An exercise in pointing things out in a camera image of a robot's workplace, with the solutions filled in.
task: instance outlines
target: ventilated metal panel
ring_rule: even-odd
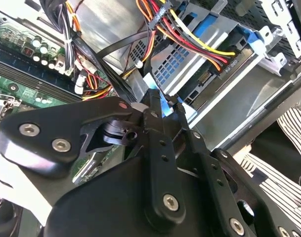
[[[159,85],[163,85],[166,80],[176,71],[180,64],[184,61],[189,52],[178,44],[173,45],[174,50],[163,61],[154,72],[155,80]]]
[[[156,47],[163,40],[164,39],[162,37],[156,36],[154,47]],[[133,64],[137,59],[143,58],[146,50],[146,43],[147,43],[146,39],[141,39],[133,44],[132,50],[129,53],[129,59],[131,61],[131,64]]]

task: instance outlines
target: capacitor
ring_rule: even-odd
[[[39,62],[41,60],[41,57],[42,57],[42,55],[40,53],[36,52],[36,53],[33,54],[33,60],[35,62]]]
[[[32,41],[32,45],[35,47],[35,48],[38,48],[40,47],[42,44],[42,38],[39,37],[39,36],[35,36],[35,38],[33,39]]]
[[[50,69],[54,69],[56,66],[56,61],[55,60],[50,60],[49,63],[48,63],[48,67]]]
[[[47,56],[42,57],[41,64],[44,66],[48,65],[48,57]]]
[[[42,96],[41,96],[40,94],[37,94],[37,95],[36,95],[36,98],[35,98],[35,101],[36,101],[36,102],[41,102],[42,99],[43,99]]]
[[[42,54],[47,54],[48,53],[48,44],[47,43],[42,43],[40,51]]]

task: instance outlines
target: silver screw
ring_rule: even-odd
[[[227,155],[227,153],[226,152],[224,152],[224,151],[220,151],[219,152],[223,157],[225,157],[225,158],[228,158],[228,155]]]
[[[198,134],[197,132],[193,132],[193,135],[196,137],[196,138],[201,138],[200,134]]]
[[[158,114],[156,114],[154,111],[150,112],[150,114],[155,117],[155,118],[158,118]]]
[[[127,108],[128,108],[128,106],[127,106],[125,103],[123,103],[123,102],[119,103],[119,105],[120,105],[120,107],[122,107],[123,109],[127,109]]]
[[[21,134],[28,137],[35,137],[40,133],[40,128],[32,123],[25,123],[21,125],[18,129]]]
[[[52,142],[52,147],[58,152],[68,152],[71,149],[71,144],[65,139],[58,138]]]
[[[298,233],[296,233],[295,231],[292,231],[292,234],[294,235],[294,237],[301,237]]]
[[[236,220],[235,218],[231,218],[229,220],[229,223],[234,232],[236,232],[236,234],[238,234],[239,236],[243,236],[245,234],[244,227],[238,220]]]
[[[178,211],[178,209],[179,209],[179,203],[178,203],[177,199],[170,194],[164,195],[164,205],[170,211]]]
[[[290,237],[289,233],[283,227],[279,227],[279,231],[282,237]]]

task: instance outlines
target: cable tie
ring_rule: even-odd
[[[65,39],[65,40],[64,40],[65,43],[71,43],[72,41],[73,41],[72,38],[70,38],[70,39]]]

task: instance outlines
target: striped shirt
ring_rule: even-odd
[[[293,106],[277,122],[301,155],[301,106]],[[301,230],[301,176],[295,183],[248,151],[245,154],[234,158]]]

